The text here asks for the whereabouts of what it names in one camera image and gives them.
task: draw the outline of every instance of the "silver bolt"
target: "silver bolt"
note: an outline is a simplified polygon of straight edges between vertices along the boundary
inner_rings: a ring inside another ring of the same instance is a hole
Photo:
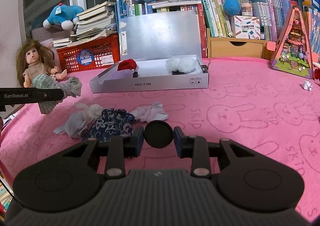
[[[209,170],[205,168],[197,168],[193,170],[193,173],[197,176],[206,176],[209,175]]]
[[[107,175],[108,176],[119,176],[122,174],[122,170],[118,168],[108,169]]]

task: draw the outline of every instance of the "navy floral fabric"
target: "navy floral fabric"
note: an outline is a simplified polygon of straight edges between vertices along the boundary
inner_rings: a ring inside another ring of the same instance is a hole
[[[131,135],[131,123],[134,121],[134,116],[126,110],[105,109],[102,111],[102,117],[94,122],[83,140],[96,138],[99,142],[106,142],[114,136]]]

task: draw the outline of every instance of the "red plastic crate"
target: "red plastic crate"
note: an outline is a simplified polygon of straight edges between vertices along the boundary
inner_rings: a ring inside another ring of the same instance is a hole
[[[101,37],[73,47],[57,49],[62,70],[68,73],[108,68],[112,55],[113,62],[120,60],[119,38],[114,34],[109,37]]]

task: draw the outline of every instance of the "pink tablecloth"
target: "pink tablecloth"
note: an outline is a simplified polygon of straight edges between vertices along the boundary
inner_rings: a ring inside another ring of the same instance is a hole
[[[185,134],[212,142],[230,138],[298,171],[305,181],[298,212],[309,221],[320,214],[320,87],[313,81],[309,92],[301,87],[303,78],[271,70],[263,59],[229,58],[212,60],[208,89],[91,94],[88,82],[99,72],[73,74],[84,84],[81,97],[67,98],[49,115],[41,115],[37,104],[26,105],[6,127],[0,168],[10,183],[25,167],[77,142],[53,133],[76,111],[75,102],[130,111],[159,101],[169,124]],[[140,157],[126,160],[127,171],[190,165],[173,144],[158,150],[145,143]],[[215,159],[212,169],[218,171]]]

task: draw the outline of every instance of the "triangular toy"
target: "triangular toy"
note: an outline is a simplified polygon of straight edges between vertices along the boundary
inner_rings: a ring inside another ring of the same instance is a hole
[[[305,78],[313,78],[312,54],[308,32],[300,7],[294,5],[287,13],[271,67]]]

